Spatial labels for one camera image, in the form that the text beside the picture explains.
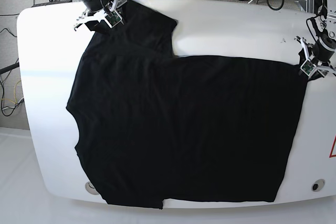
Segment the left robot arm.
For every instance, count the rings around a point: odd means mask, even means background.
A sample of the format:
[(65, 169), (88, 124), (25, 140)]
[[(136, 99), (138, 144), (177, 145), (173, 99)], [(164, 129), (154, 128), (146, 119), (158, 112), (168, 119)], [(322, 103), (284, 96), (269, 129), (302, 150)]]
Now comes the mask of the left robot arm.
[(314, 0), (315, 16), (308, 18), (314, 31), (309, 29), (314, 43), (308, 43), (303, 37), (295, 40), (301, 44), (300, 74), (305, 74), (308, 80), (324, 78), (328, 73), (335, 75), (335, 67), (331, 57), (335, 53), (335, 0)]

